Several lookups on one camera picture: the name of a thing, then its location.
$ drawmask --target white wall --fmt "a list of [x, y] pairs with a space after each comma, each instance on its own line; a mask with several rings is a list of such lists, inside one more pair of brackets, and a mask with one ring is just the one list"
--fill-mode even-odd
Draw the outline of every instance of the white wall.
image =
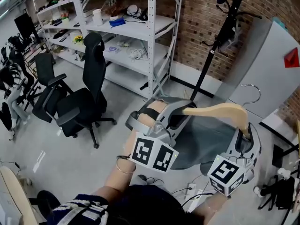
[[5, 46], [10, 37], [16, 36], [19, 33], [14, 20], [20, 15], [21, 12], [16, 7], [0, 19], [0, 49]]

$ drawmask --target black pole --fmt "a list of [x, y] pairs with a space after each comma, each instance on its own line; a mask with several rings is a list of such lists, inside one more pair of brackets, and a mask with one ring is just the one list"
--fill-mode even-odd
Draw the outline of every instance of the black pole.
[[203, 67], [200, 77], [198, 79], [197, 85], [195, 86], [193, 94], [190, 98], [191, 101], [193, 101], [195, 99], [196, 94], [197, 94], [198, 90], [200, 89], [200, 86], [205, 78], [205, 75], [206, 75], [206, 73], [210, 67], [210, 64], [212, 62], [212, 59], [215, 55], [216, 49], [221, 45], [221, 42], [227, 36], [229, 29], [233, 28], [232, 24], [233, 24], [233, 22], [235, 22], [235, 19], [236, 19], [235, 17], [237, 16], [241, 2], [242, 2], [242, 0], [233, 0], [232, 5], [228, 11], [228, 16], [218, 34], [218, 36], [215, 39], [212, 49], [210, 50], [210, 52], [207, 56], [204, 67]]

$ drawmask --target power strip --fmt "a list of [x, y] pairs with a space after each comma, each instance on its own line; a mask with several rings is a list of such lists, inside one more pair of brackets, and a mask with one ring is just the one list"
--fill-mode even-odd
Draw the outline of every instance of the power strip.
[[191, 188], [191, 190], [187, 189], [185, 201], [187, 201], [191, 197], [195, 196], [195, 193], [196, 193], [196, 184], [189, 183], [187, 187]]

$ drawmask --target mesh chair back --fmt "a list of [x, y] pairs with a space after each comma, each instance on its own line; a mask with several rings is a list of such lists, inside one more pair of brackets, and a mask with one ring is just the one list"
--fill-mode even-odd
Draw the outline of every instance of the mesh chair back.
[[37, 79], [40, 84], [48, 87], [48, 82], [54, 78], [53, 56], [50, 53], [39, 53], [35, 57]]
[[82, 80], [94, 97], [96, 104], [103, 98], [103, 84], [106, 64], [103, 57], [104, 42], [100, 34], [91, 32], [84, 38], [85, 62]]

